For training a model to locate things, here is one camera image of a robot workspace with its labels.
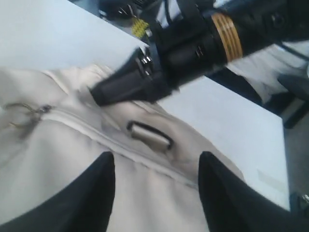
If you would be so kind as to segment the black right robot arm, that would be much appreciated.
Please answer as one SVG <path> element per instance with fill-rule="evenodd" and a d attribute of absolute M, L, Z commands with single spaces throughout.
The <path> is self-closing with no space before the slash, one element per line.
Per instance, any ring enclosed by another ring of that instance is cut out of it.
<path fill-rule="evenodd" d="M 214 7 L 178 1 L 182 18 L 150 25 L 149 45 L 90 89 L 99 106 L 156 102 L 226 64 L 276 44 L 309 38 L 306 0 L 231 0 Z"/>

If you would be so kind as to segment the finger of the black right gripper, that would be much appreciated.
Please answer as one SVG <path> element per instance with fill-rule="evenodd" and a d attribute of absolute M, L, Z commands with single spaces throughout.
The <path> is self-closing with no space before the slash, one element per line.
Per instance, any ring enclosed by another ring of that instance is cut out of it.
<path fill-rule="evenodd" d="M 115 73 L 92 87 L 90 94 L 99 106 L 126 101 L 158 100 L 155 85 L 148 77 L 138 72 Z"/>

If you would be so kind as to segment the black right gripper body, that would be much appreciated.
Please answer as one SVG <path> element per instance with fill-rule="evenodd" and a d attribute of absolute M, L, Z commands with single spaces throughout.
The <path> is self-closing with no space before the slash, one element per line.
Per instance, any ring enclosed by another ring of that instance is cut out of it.
<path fill-rule="evenodd" d="M 221 14 L 196 15 L 163 27 L 149 24 L 149 46 L 135 58 L 139 93 L 165 97 L 180 86 L 227 64 Z"/>

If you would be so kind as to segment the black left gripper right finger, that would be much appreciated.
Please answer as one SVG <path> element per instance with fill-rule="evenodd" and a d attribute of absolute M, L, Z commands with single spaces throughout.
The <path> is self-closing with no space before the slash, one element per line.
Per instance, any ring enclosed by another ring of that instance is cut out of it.
<path fill-rule="evenodd" d="M 307 232 L 301 209 L 289 212 L 274 204 L 230 171 L 211 152 L 198 164 L 198 191 L 211 232 Z"/>

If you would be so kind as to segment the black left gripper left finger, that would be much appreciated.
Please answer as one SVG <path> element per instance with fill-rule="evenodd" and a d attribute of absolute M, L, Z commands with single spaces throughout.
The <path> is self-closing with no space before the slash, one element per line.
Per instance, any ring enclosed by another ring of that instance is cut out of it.
<path fill-rule="evenodd" d="M 115 197 L 112 152 L 103 152 L 67 187 L 27 213 L 1 225 L 2 232 L 105 232 Z"/>

